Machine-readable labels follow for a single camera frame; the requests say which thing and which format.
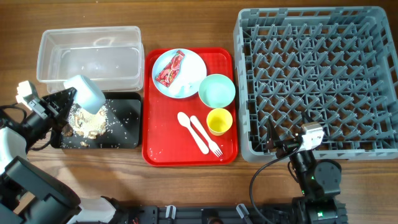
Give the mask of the small light blue bowl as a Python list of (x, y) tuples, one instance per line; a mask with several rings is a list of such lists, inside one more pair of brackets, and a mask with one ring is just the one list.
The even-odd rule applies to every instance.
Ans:
[(74, 102), (91, 114), (96, 114), (105, 104), (106, 98), (103, 92), (84, 75), (76, 75), (63, 83), (66, 89), (76, 90)]

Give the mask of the leftover rice and food scraps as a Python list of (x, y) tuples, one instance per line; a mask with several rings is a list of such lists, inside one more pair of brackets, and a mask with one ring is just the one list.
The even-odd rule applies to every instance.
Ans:
[(72, 104), (62, 131), (61, 148), (89, 147), (89, 140), (95, 140), (106, 132), (108, 109), (102, 106), (96, 114), (91, 114), (78, 104)]

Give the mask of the yellow plastic cup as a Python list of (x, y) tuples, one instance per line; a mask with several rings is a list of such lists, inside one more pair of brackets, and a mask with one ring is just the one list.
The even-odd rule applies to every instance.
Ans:
[(221, 136), (232, 127), (233, 117), (228, 110), (216, 108), (208, 113), (206, 124), (211, 134)]

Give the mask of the black plastic waste tray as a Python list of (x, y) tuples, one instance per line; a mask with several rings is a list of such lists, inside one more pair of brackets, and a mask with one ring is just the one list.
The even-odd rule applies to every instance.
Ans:
[(124, 148), (134, 149), (141, 143), (141, 111), (140, 94), (136, 92), (106, 92), (105, 132), (90, 139), (73, 133), (52, 134), (50, 145), (57, 149), (99, 149)]

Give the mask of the clear plastic waste bin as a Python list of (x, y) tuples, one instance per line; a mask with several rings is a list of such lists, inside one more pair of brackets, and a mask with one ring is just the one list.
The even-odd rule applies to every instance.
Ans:
[(37, 57), (37, 80), (49, 93), (84, 75), (103, 91), (140, 91), (144, 86), (144, 46), (137, 26), (46, 30)]

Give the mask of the mint green bowl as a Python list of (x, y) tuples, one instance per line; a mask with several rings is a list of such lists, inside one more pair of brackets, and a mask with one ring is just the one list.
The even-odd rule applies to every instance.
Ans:
[(209, 108), (225, 108), (233, 102), (236, 89), (226, 75), (212, 74), (200, 83), (198, 95)]

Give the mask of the red snack wrapper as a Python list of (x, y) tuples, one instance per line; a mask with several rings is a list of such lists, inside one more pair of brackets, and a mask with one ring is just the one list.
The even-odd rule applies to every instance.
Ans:
[(156, 76), (155, 80), (165, 87), (169, 87), (180, 72), (180, 66), (185, 54), (181, 50), (177, 50), (171, 61)]

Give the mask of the white tissue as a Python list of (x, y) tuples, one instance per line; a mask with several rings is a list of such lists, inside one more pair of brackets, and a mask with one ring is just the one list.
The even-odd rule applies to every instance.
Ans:
[(184, 91), (189, 91), (192, 87), (190, 82), (175, 82), (169, 86), (169, 93), (172, 96), (178, 96)]

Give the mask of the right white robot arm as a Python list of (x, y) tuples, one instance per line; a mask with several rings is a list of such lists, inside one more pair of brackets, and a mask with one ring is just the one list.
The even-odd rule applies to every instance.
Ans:
[(281, 140), (272, 120), (267, 119), (266, 149), (275, 149), (278, 159), (288, 158), (301, 197), (292, 199), (290, 223), (347, 223), (345, 205), (335, 197), (341, 193), (341, 166), (331, 159), (315, 159), (313, 151), (322, 143), (323, 127), (304, 116), (302, 132)]

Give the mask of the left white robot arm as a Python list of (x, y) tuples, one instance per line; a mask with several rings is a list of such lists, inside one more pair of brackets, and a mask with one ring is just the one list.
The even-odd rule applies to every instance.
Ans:
[(67, 185), (31, 164), (26, 155), (49, 131), (66, 125), (76, 88), (39, 98), (23, 97), (33, 110), (14, 121), (1, 107), (1, 223), (127, 223), (114, 198), (83, 200)]

